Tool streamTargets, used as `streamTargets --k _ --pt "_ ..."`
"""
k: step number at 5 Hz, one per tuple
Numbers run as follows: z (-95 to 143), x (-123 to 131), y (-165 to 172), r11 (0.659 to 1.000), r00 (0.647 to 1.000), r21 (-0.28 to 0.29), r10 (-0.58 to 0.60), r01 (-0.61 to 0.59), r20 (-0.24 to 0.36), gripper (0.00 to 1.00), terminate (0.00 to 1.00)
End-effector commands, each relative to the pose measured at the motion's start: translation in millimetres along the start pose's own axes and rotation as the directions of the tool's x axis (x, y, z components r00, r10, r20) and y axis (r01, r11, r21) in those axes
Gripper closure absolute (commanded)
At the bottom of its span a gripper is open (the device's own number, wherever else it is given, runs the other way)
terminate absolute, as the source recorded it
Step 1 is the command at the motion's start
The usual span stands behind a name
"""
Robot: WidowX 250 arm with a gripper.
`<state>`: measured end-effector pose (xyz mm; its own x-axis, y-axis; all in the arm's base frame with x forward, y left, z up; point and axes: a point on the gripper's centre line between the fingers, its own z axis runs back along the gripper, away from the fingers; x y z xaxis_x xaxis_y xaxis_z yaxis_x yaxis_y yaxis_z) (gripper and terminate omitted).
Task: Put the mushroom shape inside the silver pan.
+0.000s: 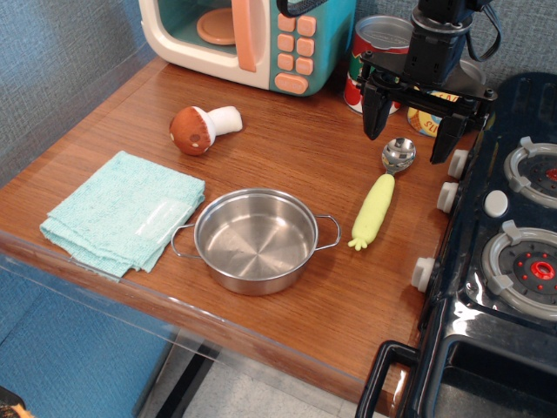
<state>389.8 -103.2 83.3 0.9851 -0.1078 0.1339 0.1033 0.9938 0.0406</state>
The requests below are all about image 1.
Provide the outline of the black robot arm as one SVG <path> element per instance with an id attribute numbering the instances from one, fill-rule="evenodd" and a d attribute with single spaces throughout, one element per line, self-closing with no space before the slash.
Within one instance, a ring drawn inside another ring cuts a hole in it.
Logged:
<path id="1" fill-rule="evenodd" d="M 473 15 L 483 12 L 494 28 L 498 19 L 488 1 L 420 1 L 413 9 L 413 33 L 406 54 L 367 51 L 358 84 L 363 127 L 370 139 L 384 130 L 392 103 L 441 119 L 430 161 L 440 164 L 467 130 L 481 130 L 497 98 L 494 89 L 469 76 L 460 64 L 464 51 L 485 61 L 500 47 L 497 37 L 482 56 L 471 41 Z"/>

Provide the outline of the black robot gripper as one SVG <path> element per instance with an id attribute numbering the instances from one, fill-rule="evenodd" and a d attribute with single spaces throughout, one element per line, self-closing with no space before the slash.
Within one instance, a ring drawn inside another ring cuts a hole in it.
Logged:
<path id="1" fill-rule="evenodd" d="M 467 30 L 415 29 L 406 54 L 367 51 L 362 55 L 360 89 L 363 126 L 374 140 L 386 127 L 392 101 L 442 117 L 430 162 L 446 162 L 466 129 L 481 129 L 496 93 L 471 78 L 460 58 Z"/>

